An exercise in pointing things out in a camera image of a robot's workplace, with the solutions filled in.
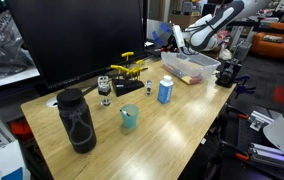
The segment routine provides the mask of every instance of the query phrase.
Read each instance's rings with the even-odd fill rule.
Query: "computer monitor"
[[[233,0],[208,0],[210,4],[227,4],[232,2]]]
[[[138,0],[7,0],[48,88],[97,76],[146,56]]]

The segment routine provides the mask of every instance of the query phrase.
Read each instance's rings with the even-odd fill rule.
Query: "small cup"
[[[136,127],[136,121],[139,115],[139,108],[134,104],[124,105],[120,109],[120,113],[123,119],[123,126],[125,128]]]

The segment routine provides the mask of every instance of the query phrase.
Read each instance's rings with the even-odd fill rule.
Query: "black thermos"
[[[82,91],[67,89],[57,96],[60,117],[69,140],[78,153],[86,153],[94,148],[96,136],[89,106]]]

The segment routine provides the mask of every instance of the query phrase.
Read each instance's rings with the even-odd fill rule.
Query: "blue bottle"
[[[162,104],[168,103],[171,99],[172,88],[173,82],[171,76],[165,75],[160,81],[158,101],[160,101]]]

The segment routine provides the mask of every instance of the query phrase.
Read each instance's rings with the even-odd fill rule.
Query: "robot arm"
[[[231,21],[254,15],[266,7],[272,0],[234,0],[226,4],[213,18],[210,15],[199,19],[186,29],[183,38],[189,39],[189,45],[194,51],[211,50],[217,44],[216,33]],[[173,28],[179,48],[184,46],[181,40],[181,29],[175,25]]]

